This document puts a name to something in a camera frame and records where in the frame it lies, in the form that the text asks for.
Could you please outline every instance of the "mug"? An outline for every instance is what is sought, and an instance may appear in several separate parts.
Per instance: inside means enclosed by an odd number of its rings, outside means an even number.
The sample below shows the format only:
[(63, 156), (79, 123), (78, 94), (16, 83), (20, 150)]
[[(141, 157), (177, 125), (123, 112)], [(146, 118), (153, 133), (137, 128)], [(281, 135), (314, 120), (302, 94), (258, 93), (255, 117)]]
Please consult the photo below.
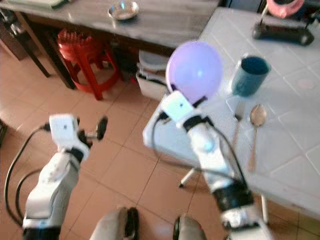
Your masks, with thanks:
[(233, 95), (247, 97), (256, 93), (271, 65), (259, 56), (246, 55), (237, 64), (233, 75), (231, 89)]

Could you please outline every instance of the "orange floor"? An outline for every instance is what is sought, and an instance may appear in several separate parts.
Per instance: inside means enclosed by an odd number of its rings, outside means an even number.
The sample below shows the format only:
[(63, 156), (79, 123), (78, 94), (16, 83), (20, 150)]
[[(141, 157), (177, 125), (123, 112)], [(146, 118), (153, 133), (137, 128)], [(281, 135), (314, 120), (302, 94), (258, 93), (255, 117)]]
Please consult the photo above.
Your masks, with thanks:
[[(48, 63), (46, 66), (53, 73)], [(22, 141), (34, 127), (47, 122), (50, 114), (74, 113), (86, 129), (93, 129), (102, 115), (108, 116), (109, 124), (105, 139), (93, 145), (82, 165), (61, 239), (88, 240), (105, 213), (118, 206), (136, 206), (141, 240), (172, 239), (173, 223), (182, 213), (189, 213), (202, 224), (208, 240), (222, 240), (226, 233), (202, 177), (195, 176), (185, 189), (179, 189), (187, 170), (159, 163), (143, 145), (142, 131), (158, 102), (142, 96), (139, 86), (128, 81), (118, 82), (104, 98), (96, 101), (91, 94), (69, 90), (55, 75), (46, 79), (30, 59), (18, 62), (0, 52), (0, 118), (10, 127), (0, 148), (0, 238), (22, 239), (22, 231), (9, 219), (2, 198), (5, 175)], [(20, 178), (46, 164), (55, 150), (47, 133), (32, 139), (13, 173), (12, 203)], [(24, 185), (23, 206), (36, 182), (37, 177), (33, 177)], [(273, 202), (269, 208), (270, 228), (277, 240), (320, 240), (318, 221)]]

